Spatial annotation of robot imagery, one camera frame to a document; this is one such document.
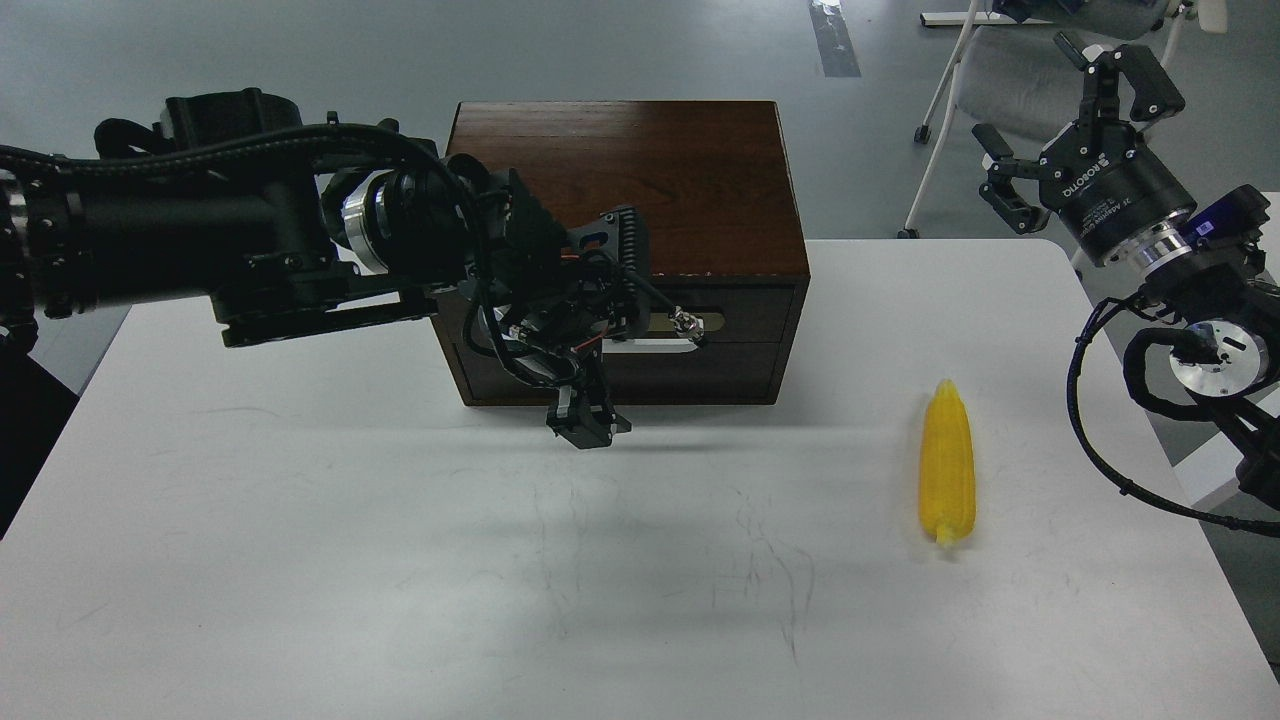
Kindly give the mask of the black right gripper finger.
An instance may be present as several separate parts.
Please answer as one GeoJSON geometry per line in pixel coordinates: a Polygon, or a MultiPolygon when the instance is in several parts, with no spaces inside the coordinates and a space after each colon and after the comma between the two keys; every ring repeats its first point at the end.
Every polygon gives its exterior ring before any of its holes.
{"type": "Polygon", "coordinates": [[[1055,46],[1084,76],[1078,111],[1080,126],[1100,120],[1119,120],[1120,101],[1132,101],[1128,120],[1153,124],[1187,109],[1187,100],[1143,44],[1123,44],[1115,49],[1093,47],[1085,53],[1082,37],[1060,31],[1055,46]]]}
{"type": "Polygon", "coordinates": [[[1039,232],[1051,217],[1060,214],[1060,208],[1042,206],[1028,202],[1014,187],[1015,179],[1043,182],[1051,167],[1042,163],[1046,154],[1057,142],[1057,137],[1047,141],[1036,161],[1018,159],[1001,132],[991,123],[973,126],[972,133],[984,151],[986,181],[979,187],[979,196],[987,201],[1001,220],[1016,234],[1039,232]]]}

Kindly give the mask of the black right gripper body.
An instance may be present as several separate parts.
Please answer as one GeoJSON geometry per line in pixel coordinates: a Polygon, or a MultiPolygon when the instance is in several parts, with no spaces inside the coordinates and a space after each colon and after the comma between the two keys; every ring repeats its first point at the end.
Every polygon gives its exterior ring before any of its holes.
{"type": "Polygon", "coordinates": [[[1039,204],[1059,217],[1096,266],[1161,222],[1188,218],[1196,200],[1126,122],[1071,123],[1047,143],[1039,204]]]}

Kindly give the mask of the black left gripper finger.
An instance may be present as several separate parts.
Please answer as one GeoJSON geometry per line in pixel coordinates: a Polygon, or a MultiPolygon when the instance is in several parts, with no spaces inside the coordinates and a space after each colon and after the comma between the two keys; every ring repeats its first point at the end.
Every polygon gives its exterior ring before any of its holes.
{"type": "Polygon", "coordinates": [[[575,386],[558,386],[556,397],[547,409],[547,427],[575,448],[589,448],[590,437],[582,423],[584,409],[582,396],[575,386]]]}
{"type": "Polygon", "coordinates": [[[607,380],[600,377],[591,380],[586,389],[588,420],[585,423],[588,433],[588,446],[611,446],[617,434],[626,434],[632,430],[631,421],[622,416],[614,407],[607,380]]]}

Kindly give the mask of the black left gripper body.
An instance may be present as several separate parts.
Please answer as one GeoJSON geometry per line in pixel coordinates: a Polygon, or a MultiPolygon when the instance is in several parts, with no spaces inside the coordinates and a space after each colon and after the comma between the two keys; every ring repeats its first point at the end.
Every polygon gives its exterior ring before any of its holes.
{"type": "Polygon", "coordinates": [[[525,386],[607,389],[605,345],[648,331],[649,270],[635,208],[568,228],[512,169],[396,173],[398,297],[460,295],[462,340],[525,386]]]}

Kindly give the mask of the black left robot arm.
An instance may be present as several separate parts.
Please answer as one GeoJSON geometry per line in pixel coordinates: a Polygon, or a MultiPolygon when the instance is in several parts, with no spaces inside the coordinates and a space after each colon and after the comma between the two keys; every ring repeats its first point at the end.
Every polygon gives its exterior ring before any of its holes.
{"type": "Polygon", "coordinates": [[[456,291],[460,331],[547,425],[602,448],[631,425],[605,375],[612,341],[646,333],[646,231],[620,206],[563,227],[513,169],[402,135],[392,119],[307,124],[259,88],[170,97],[160,122],[108,119],[99,155],[6,146],[3,350],[37,314],[209,297],[229,347],[417,320],[456,291]]]}

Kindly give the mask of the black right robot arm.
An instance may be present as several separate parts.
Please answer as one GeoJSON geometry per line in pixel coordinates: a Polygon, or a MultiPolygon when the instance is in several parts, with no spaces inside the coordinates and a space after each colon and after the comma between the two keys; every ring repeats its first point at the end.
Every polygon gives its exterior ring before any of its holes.
{"type": "Polygon", "coordinates": [[[1097,266],[1126,261],[1139,290],[1107,300],[1076,340],[1068,410],[1083,434],[1076,382],[1087,347],[1117,311],[1149,319],[1123,356],[1132,398],[1179,421],[1213,423],[1242,454],[1239,489],[1277,506],[1277,419],[1249,395],[1277,382],[1277,288],[1258,246],[1268,200],[1243,184],[1198,210],[1146,142],[1184,97],[1143,45],[1084,47],[1055,36],[1082,73],[1075,120],[1034,160],[1018,159],[991,124],[973,128],[989,167],[980,196],[1020,234],[1056,215],[1097,266]]]}

